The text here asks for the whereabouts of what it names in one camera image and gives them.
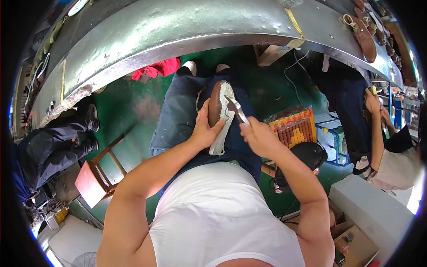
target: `red cloth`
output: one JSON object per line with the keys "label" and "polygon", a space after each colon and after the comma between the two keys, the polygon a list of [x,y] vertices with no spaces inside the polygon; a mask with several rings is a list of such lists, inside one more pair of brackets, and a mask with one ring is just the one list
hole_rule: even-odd
{"label": "red cloth", "polygon": [[141,75],[144,75],[144,73],[146,73],[151,78],[156,78],[157,74],[160,74],[161,76],[168,76],[176,72],[179,69],[180,65],[181,61],[179,60],[179,58],[172,58],[165,61],[160,61],[153,65],[136,70],[132,74],[132,80],[138,81],[139,78],[141,78]]}

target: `blue jeans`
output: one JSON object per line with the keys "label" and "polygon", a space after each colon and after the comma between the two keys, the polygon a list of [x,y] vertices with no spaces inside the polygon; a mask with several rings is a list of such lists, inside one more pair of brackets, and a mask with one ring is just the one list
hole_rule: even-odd
{"label": "blue jeans", "polygon": [[[236,100],[242,105],[246,116],[255,117],[248,94],[243,89],[242,82],[234,70],[227,68],[216,73],[215,76],[201,78],[192,76],[187,67],[182,67],[176,72],[166,92],[157,128],[151,140],[151,156],[157,156],[190,138],[196,124],[197,94],[204,89],[198,102],[198,109],[200,109],[205,100],[211,96],[215,83],[221,80],[226,80],[231,84]],[[161,197],[168,186],[183,172],[218,161],[236,160],[259,183],[261,158],[253,153],[249,145],[243,141],[236,117],[225,138],[224,150],[225,153],[222,156],[210,156],[204,151],[199,152],[170,179],[157,195]]]}

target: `white wire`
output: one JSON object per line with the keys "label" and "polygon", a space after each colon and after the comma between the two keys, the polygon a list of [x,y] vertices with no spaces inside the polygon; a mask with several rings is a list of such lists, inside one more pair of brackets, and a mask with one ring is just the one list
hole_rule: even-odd
{"label": "white wire", "polygon": [[292,68],[292,67],[293,67],[295,64],[297,64],[297,63],[300,65],[300,67],[301,67],[303,70],[305,70],[305,69],[304,69],[304,67],[299,63],[299,61],[300,61],[301,59],[305,58],[305,57],[308,55],[308,53],[309,53],[309,52],[310,52],[310,50],[308,50],[308,51],[307,51],[307,53],[305,53],[305,55],[304,55],[302,58],[300,58],[300,59],[298,59],[298,60],[297,60],[297,59],[296,59],[296,55],[295,55],[295,49],[294,49],[294,57],[295,57],[296,62],[295,62],[294,64],[290,65],[289,67],[285,68],[285,71],[284,71],[286,79],[288,79],[288,80],[292,83],[292,85],[294,86],[294,88],[295,88],[295,94],[296,94],[296,97],[298,98],[298,101],[299,101],[299,103],[301,104],[301,106],[302,106],[302,102],[301,102],[301,99],[299,99],[298,90],[296,89],[295,83],[293,83],[293,82],[291,81],[291,79],[289,79],[289,77],[286,75],[286,70],[287,70],[287,69],[289,69],[289,68]]}

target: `metal tool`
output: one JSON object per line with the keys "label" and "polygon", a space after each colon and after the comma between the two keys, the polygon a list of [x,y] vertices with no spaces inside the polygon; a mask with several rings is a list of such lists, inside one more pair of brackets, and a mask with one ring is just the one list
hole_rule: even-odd
{"label": "metal tool", "polygon": [[229,98],[228,96],[225,96],[225,98],[228,100],[227,108],[235,112],[239,122],[251,125],[251,123],[248,121],[248,118],[246,118],[245,113],[243,113],[240,103],[234,99]]}

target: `black bag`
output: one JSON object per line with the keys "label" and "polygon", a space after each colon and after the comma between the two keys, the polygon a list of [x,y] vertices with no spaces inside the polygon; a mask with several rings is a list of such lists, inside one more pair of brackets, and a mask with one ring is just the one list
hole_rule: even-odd
{"label": "black bag", "polygon": [[[314,142],[297,144],[291,148],[291,152],[294,153],[294,155],[297,156],[297,158],[300,159],[303,163],[305,163],[312,171],[319,168],[328,158],[328,153],[326,153],[326,150],[321,145]],[[279,186],[279,189],[282,192],[291,192],[291,189],[286,182],[285,176],[283,175],[278,165],[276,165],[274,183]]]}

